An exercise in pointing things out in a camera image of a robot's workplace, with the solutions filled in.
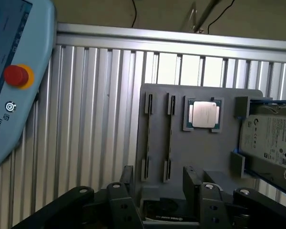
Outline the grey parts rack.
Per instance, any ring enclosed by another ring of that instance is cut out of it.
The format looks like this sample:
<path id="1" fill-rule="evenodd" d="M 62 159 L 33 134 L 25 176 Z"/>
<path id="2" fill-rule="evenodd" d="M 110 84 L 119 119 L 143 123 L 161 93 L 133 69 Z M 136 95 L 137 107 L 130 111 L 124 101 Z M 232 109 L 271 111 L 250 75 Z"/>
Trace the grey parts rack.
<path id="1" fill-rule="evenodd" d="M 212 97 L 223 98 L 221 132 L 211 133 L 208 129 L 184 131 L 185 97 L 203 101 Z M 183 167 L 192 167 L 202 182 L 215 183 L 228 194 L 241 187 L 254 189 L 254 179 L 259 177 L 247 173 L 245 157 L 235 152 L 241 127 L 237 116 L 246 114 L 251 99 L 274 100 L 264 97 L 257 89 L 163 84 L 141 87 L 134 193 L 142 214 L 145 200 L 186 200 Z M 150 227 L 199 228 L 198 222 L 146 220 L 144 215 L 143 219 Z"/>

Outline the black graphics card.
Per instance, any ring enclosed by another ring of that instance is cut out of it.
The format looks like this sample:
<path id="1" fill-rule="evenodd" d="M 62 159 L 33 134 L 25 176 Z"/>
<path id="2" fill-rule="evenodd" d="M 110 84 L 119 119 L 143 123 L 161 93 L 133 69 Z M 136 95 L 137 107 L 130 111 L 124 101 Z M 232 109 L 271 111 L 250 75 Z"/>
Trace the black graphics card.
<path id="1" fill-rule="evenodd" d="M 160 198 L 145 200 L 143 215 L 146 220 L 169 222 L 197 222 L 197 217 L 189 209 L 186 200 L 175 198 Z"/>

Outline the light blue teach pendant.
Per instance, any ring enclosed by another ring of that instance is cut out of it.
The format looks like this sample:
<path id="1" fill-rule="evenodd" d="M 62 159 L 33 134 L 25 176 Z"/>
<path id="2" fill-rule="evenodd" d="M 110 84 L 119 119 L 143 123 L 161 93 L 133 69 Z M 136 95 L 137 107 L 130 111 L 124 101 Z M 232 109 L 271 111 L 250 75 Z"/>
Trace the light blue teach pendant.
<path id="1" fill-rule="evenodd" d="M 56 38 L 52 0 L 0 0 L 0 164 L 15 148 Z"/>

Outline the silver hard disk drive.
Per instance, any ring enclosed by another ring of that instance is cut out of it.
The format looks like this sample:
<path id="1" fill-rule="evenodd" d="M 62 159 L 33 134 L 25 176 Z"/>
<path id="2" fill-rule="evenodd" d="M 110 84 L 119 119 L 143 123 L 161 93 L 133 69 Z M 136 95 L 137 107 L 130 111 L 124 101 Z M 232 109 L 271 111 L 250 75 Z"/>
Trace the silver hard disk drive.
<path id="1" fill-rule="evenodd" d="M 286 104 L 252 104 L 243 121 L 239 152 L 284 169 L 286 180 Z"/>

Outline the silver CPU chip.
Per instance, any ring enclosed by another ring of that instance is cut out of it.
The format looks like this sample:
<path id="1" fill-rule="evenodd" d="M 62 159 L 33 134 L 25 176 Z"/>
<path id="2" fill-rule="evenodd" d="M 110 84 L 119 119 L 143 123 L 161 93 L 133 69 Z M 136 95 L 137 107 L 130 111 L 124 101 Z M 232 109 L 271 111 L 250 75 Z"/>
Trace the silver CPU chip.
<path id="1" fill-rule="evenodd" d="M 209 101 L 184 98 L 184 131 L 208 129 L 220 133 L 224 113 L 224 99 L 212 97 Z"/>

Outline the blue disk tray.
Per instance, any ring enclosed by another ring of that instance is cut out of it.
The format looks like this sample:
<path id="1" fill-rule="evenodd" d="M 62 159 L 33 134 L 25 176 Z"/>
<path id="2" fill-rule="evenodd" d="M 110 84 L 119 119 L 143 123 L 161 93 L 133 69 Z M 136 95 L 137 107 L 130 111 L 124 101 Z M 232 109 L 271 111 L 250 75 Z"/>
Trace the blue disk tray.
<path id="1" fill-rule="evenodd" d="M 241 121 L 241 127 L 243 121 L 249 116 L 250 106 L 252 104 L 286 104 L 286 100 L 257 100 L 251 99 L 248 106 L 246 107 L 245 115 L 238 115 L 237 118 Z M 284 169 L 280 166 L 273 165 L 262 159 L 245 155 L 239 152 L 238 148 L 235 150 L 236 153 L 245 157 L 245 169 L 247 173 L 257 176 L 260 179 L 270 183 L 272 186 L 286 193 L 286 180 L 284 179 Z"/>

